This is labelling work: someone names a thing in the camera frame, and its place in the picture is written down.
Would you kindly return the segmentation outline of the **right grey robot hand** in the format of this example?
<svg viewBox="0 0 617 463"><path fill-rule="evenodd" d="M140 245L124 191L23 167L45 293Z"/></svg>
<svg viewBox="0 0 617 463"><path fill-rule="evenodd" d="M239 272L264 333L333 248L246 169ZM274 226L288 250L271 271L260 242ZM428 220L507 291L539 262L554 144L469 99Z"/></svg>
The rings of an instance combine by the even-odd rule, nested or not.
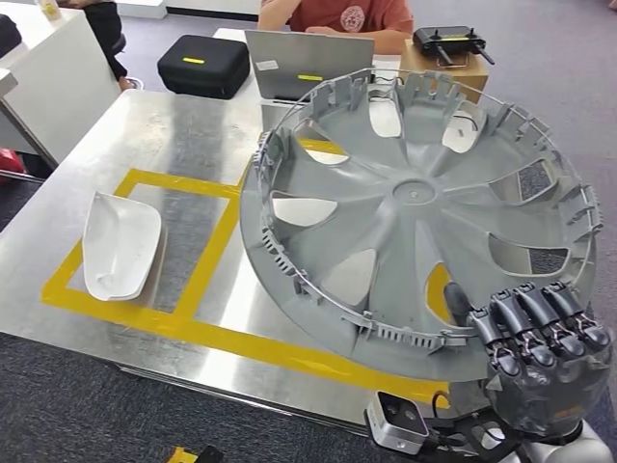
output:
<svg viewBox="0 0 617 463"><path fill-rule="evenodd" d="M456 321L475 330L487 356L483 393L511 428L568 434L599 400L609 375L613 335L562 282L525 282L481 307L456 283L444 296Z"/></svg>

